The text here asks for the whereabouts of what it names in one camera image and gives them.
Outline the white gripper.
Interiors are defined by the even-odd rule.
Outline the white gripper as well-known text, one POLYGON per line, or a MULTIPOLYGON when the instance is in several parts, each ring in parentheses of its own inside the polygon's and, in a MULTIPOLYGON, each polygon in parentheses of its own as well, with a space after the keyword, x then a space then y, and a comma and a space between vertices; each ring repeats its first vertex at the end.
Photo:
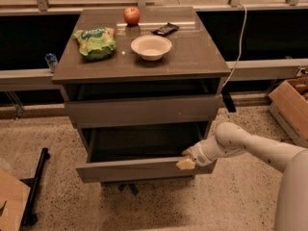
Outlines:
POLYGON ((192 155, 192 158, 185 157, 180 160, 176 166, 181 170, 193 170, 195 164, 199 167, 205 167, 214 161, 214 159, 210 158, 210 152, 211 149, 209 143, 206 141, 200 141, 182 152, 183 156, 192 155))

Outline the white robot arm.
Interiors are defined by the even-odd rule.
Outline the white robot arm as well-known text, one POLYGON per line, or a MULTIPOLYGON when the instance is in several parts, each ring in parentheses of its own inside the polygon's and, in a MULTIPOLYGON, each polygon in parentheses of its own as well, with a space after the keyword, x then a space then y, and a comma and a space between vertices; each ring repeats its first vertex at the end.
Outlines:
POLYGON ((205 167, 219 158, 248 152, 282 173, 274 231, 308 231, 308 149, 259 137, 242 127, 222 122, 215 134, 182 152, 182 170, 205 167))

